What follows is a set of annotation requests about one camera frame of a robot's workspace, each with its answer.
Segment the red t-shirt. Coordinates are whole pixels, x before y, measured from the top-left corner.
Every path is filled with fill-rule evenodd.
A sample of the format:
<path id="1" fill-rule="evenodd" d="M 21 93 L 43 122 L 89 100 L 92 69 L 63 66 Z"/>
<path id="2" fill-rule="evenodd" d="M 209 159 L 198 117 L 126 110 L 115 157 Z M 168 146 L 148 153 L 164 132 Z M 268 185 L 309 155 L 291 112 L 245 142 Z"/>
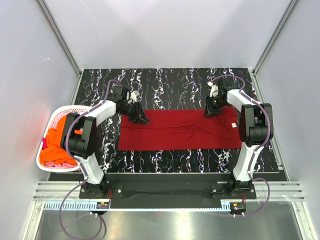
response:
<path id="1" fill-rule="evenodd" d="M 122 116 L 118 150 L 175 151 L 239 149 L 238 114 L 231 106 L 204 118 L 203 109 L 146 110 L 148 124 L 131 123 Z"/>

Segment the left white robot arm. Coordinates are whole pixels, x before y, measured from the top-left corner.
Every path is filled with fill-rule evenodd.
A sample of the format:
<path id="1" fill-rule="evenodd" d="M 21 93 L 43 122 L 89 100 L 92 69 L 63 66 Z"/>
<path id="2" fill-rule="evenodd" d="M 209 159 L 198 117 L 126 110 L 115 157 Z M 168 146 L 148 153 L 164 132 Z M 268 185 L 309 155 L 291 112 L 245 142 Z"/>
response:
<path id="1" fill-rule="evenodd" d="M 134 124 L 148 124 L 143 108 L 138 101 L 140 93 L 116 85 L 111 94 L 83 113 L 70 112 L 66 115 L 60 147 L 72 157 L 81 169 L 84 180 L 90 184 L 90 192 L 97 198 L 108 193 L 102 182 L 104 173 L 95 155 L 98 126 L 114 115 L 127 116 Z"/>

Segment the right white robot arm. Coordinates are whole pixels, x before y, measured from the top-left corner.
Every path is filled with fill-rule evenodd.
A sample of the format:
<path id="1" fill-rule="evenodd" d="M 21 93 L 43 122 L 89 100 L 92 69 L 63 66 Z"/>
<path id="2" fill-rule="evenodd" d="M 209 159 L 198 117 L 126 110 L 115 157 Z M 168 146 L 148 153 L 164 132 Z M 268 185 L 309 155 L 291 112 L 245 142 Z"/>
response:
<path id="1" fill-rule="evenodd" d="M 269 103 L 261 103 L 248 96 L 241 77 L 225 74 L 207 83 L 210 88 L 206 96 L 204 117 L 222 114 L 223 107 L 232 106 L 240 112 L 238 134 L 241 149 L 232 175 L 236 181 L 227 185 L 228 195 L 239 198 L 245 192 L 241 182 L 252 180 L 254 166 L 266 143 L 273 138 L 273 109 Z"/>

